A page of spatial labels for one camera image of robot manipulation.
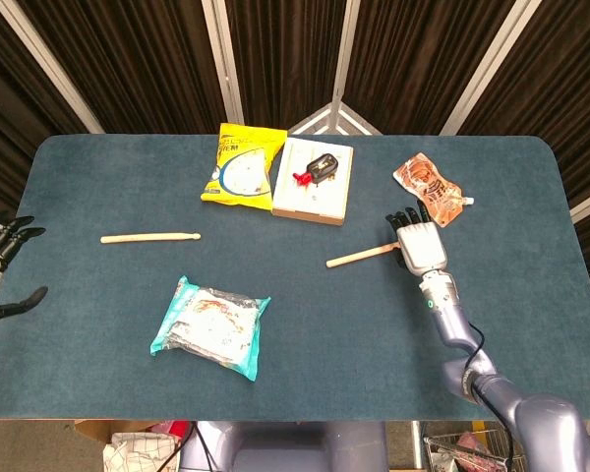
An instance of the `snack bag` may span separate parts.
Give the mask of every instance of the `snack bag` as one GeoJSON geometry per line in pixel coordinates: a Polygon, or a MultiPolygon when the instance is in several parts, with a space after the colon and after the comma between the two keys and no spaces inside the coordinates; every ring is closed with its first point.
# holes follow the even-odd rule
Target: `snack bag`
{"type": "Polygon", "coordinates": [[[181,347],[256,380],[260,316],[270,297],[249,298],[179,279],[150,354],[181,347]]]}
{"type": "Polygon", "coordinates": [[[464,205],[474,203],[474,199],[462,197],[459,186],[445,180],[433,162],[421,152],[398,167],[393,178],[424,202],[431,218],[441,227],[453,221],[464,205]]]}
{"type": "Polygon", "coordinates": [[[220,125],[216,167],[201,200],[271,210],[268,171],[286,141],[286,131],[220,125]]]}

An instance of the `yellow chip bag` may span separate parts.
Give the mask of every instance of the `yellow chip bag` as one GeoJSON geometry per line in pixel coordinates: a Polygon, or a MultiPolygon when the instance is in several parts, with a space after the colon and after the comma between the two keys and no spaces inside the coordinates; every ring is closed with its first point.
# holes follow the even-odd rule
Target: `yellow chip bag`
{"type": "Polygon", "coordinates": [[[268,171],[286,141],[286,131],[220,125],[216,167],[201,200],[271,210],[268,171]]]}

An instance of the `chip bag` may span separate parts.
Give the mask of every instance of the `chip bag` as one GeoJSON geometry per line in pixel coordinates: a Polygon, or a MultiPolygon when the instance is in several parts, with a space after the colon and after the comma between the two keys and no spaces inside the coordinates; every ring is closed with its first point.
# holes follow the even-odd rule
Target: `chip bag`
{"type": "Polygon", "coordinates": [[[179,279],[150,354],[181,347],[256,380],[260,316],[270,297],[249,298],[179,279]]]}
{"type": "Polygon", "coordinates": [[[216,167],[201,200],[271,210],[268,171],[286,141],[286,131],[220,125],[216,167]]]}
{"type": "Polygon", "coordinates": [[[431,218],[441,227],[453,221],[464,205],[474,203],[474,199],[462,197],[459,186],[445,180],[421,152],[398,167],[393,178],[426,205],[431,218]]]}

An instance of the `white cloth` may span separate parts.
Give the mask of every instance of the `white cloth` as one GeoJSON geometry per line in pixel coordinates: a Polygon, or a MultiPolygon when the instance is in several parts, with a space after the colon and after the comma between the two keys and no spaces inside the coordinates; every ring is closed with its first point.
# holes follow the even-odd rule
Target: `white cloth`
{"type": "MultiPolygon", "coordinates": [[[[175,449],[176,437],[161,433],[114,433],[105,446],[102,461],[105,472],[156,472],[175,449]]],[[[164,468],[178,470],[179,453],[164,468]]]]}

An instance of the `drumstick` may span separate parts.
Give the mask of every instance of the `drumstick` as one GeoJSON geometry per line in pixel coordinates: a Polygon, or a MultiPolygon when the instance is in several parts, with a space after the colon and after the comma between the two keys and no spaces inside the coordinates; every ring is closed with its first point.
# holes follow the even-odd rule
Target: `drumstick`
{"type": "Polygon", "coordinates": [[[143,233],[119,234],[117,236],[102,236],[102,244],[137,243],[142,241],[185,241],[187,239],[201,239],[199,233],[143,233]]]}
{"type": "Polygon", "coordinates": [[[349,254],[347,256],[343,256],[342,258],[336,258],[330,261],[326,261],[325,266],[328,268],[342,266],[344,264],[353,263],[354,261],[360,261],[361,259],[370,258],[371,256],[377,256],[378,254],[388,253],[396,248],[400,248],[400,243],[397,241],[395,243],[389,243],[385,244],[384,246],[378,246],[377,248],[361,251],[360,253],[349,254]]]}

